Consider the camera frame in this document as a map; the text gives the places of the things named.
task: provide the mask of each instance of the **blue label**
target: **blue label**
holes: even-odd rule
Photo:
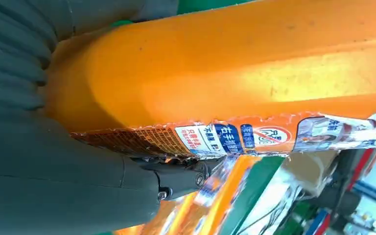
[[[240,126],[241,135],[243,136],[244,146],[246,148],[254,148],[254,136],[253,136],[253,126],[250,124],[244,124]]]
[[[224,150],[228,153],[243,153],[240,136],[237,128],[233,125],[215,124],[215,130],[220,138]]]

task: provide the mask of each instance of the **red stripe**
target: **red stripe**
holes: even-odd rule
[[[330,223],[330,214],[328,214],[325,217],[325,219],[322,222],[321,226],[319,226],[318,230],[315,232],[314,235],[323,235],[326,232],[326,230],[328,229],[329,223]]]
[[[374,149],[369,148],[365,150],[364,154],[362,155],[361,159],[359,160],[359,163],[357,167],[354,170],[354,175],[352,176],[351,183],[348,186],[348,190],[351,190],[355,184],[355,182],[359,179],[362,169],[364,169],[364,166],[367,164],[368,160],[370,159],[370,156],[373,154]]]

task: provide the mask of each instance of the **printed label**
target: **printed label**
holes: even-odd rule
[[[209,159],[243,153],[285,156],[291,151],[376,148],[376,114],[362,120],[304,112],[268,119],[189,121],[71,133],[71,136],[96,147],[142,158]]]
[[[245,148],[254,148],[255,140],[253,134],[253,126],[250,124],[241,125],[241,135],[243,136],[243,143]]]
[[[214,125],[217,135],[220,138],[224,150],[228,153],[242,153],[243,147],[241,145],[240,136],[238,135],[237,128],[233,125]]]
[[[262,146],[273,146],[286,143],[290,140],[290,133],[280,127],[260,127],[254,131],[256,144]]]
[[[212,125],[176,127],[175,131],[192,154],[198,156],[227,154]]]

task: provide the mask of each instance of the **white label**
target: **white label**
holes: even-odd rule
[[[327,119],[325,122],[316,123],[312,128],[312,136],[332,135],[338,137],[344,128],[344,124],[338,120]]]
[[[175,131],[193,154],[198,156],[227,154],[213,125],[176,127]]]

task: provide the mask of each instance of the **orange plastic part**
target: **orange plastic part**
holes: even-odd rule
[[[231,201],[240,185],[245,171],[250,169],[257,161],[259,161],[259,159],[249,155],[243,155],[238,158],[226,183],[212,203],[211,210],[199,233],[200,235],[218,234],[218,228],[224,222],[225,214],[229,212],[232,206]]]
[[[184,199],[180,209],[178,210],[178,214],[175,216],[174,221],[172,222],[167,235],[180,235],[179,231],[180,228],[184,225],[183,221],[187,217],[189,213],[189,209],[191,208],[192,204],[194,203],[195,197],[197,196],[197,192],[193,192]]]
[[[47,113],[70,131],[376,112],[376,0],[264,0],[62,45]]]
[[[137,225],[134,227],[115,231],[113,232],[113,234],[114,235],[140,235],[143,228],[144,228],[144,225]]]

